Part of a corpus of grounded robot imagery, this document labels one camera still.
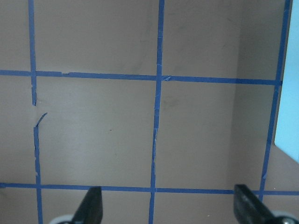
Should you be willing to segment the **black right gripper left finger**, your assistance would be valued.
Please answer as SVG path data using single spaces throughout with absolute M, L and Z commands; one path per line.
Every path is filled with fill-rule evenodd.
M 100 224 L 103 219 L 101 187 L 91 187 L 76 210 L 72 224 Z

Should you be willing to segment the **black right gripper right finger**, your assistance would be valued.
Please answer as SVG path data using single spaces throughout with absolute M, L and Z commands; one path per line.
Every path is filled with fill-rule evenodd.
M 245 184 L 234 186 L 234 215 L 239 224 L 269 224 L 276 218 Z

